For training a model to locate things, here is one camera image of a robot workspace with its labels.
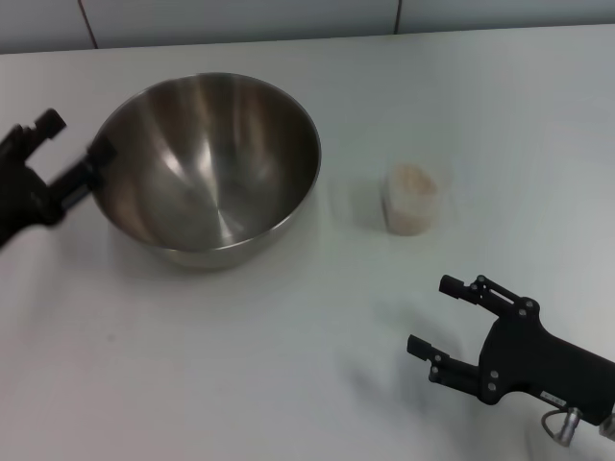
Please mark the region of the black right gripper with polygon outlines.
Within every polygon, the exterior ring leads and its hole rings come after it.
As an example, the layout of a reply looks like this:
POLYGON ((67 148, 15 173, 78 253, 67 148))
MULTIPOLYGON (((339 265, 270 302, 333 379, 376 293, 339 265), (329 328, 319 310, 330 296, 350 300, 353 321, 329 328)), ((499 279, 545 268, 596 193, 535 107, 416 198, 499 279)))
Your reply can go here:
POLYGON ((600 425, 614 408, 614 363, 548 333, 534 300, 520 297, 486 276, 465 284, 445 275, 439 291, 499 317, 480 352, 479 367, 451 358, 410 335, 406 351, 429 361, 429 381, 494 405, 509 393, 525 393, 560 410, 575 408, 600 425))

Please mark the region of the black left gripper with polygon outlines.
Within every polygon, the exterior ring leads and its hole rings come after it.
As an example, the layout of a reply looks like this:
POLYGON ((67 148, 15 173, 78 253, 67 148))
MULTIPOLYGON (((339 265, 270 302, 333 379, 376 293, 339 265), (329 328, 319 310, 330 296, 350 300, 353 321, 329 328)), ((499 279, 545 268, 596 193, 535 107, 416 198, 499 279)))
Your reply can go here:
POLYGON ((29 227, 54 227, 69 210, 104 180, 117 152, 106 136, 97 136, 86 153, 55 178, 49 187, 24 162, 66 124, 48 109, 34 126, 15 125, 1 140, 1 246, 29 227))

